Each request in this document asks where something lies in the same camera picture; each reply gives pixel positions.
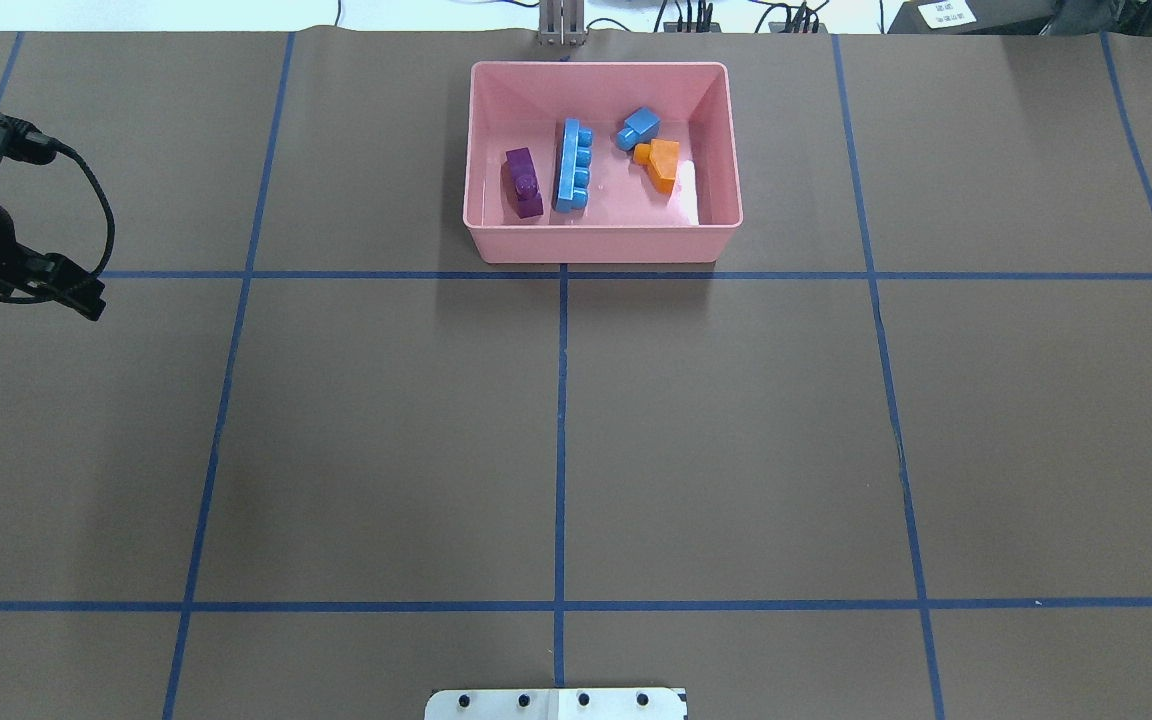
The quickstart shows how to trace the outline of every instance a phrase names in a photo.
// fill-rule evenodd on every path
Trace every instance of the blue toy block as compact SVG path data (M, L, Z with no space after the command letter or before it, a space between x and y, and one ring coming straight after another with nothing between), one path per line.
M591 145L594 145L593 129L581 127L576 118L564 120L563 142L558 146L558 191L554 194L554 210L559 213L582 210L589 202L589 165L594 159Z
M649 108L638 108L626 120L626 129L616 132L616 146L634 150L637 143L652 142L655 132L660 132L660 118Z

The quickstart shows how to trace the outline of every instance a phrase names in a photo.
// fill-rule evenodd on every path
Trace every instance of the white bracket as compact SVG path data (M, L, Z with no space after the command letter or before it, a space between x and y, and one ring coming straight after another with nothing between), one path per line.
M441 691L425 720L687 720L677 688L511 689Z
M585 45L585 0L540 0L540 45Z

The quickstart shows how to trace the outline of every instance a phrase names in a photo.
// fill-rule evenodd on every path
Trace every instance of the light blue object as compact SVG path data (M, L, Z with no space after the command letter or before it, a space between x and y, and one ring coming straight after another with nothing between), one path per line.
M649 108L638 108L626 120L626 129L616 132L616 146L634 150L641 142L652 142L660 132L660 118Z
M554 210L571 213L589 203L589 165L594 159L590 146L594 145L593 129L581 127L579 120L563 120L563 143L558 147L558 190L554 192Z

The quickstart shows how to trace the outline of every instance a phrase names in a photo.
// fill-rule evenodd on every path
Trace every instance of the pink bin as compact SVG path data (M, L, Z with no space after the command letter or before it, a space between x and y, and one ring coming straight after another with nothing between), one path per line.
M673 194L616 147L647 106L680 143ZM564 118L594 129L589 205L556 213ZM506 151L531 150L545 211L520 219ZM465 226L488 263L713 263L742 218L732 91L720 63L477 63L470 77Z

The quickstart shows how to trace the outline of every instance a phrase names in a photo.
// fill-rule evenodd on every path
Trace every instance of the orange toy block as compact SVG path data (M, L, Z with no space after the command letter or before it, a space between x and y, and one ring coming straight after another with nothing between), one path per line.
M666 195L673 192L673 181L679 177L679 144L675 141L641 142L634 146L636 164L646 165L652 184Z

